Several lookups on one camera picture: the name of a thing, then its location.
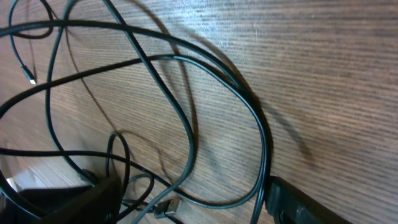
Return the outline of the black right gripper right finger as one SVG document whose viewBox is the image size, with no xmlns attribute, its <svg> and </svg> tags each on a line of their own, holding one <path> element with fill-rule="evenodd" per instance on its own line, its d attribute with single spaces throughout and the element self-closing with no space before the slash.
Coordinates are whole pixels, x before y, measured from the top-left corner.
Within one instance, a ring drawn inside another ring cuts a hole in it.
<svg viewBox="0 0 398 224">
<path fill-rule="evenodd" d="M 271 177 L 266 210 L 279 224 L 351 224 L 277 176 Z"/>
</svg>

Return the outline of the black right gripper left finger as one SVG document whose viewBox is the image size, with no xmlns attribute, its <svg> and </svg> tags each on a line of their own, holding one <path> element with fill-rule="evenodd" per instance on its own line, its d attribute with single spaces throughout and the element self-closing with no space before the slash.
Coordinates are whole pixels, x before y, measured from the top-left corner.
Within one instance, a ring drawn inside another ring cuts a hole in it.
<svg viewBox="0 0 398 224">
<path fill-rule="evenodd" d="M 19 195 L 45 212 L 38 219 L 9 199 L 1 209 L 1 224 L 7 223 L 116 223 L 122 200 L 122 183 L 108 177 L 94 187 L 25 189 Z"/>
</svg>

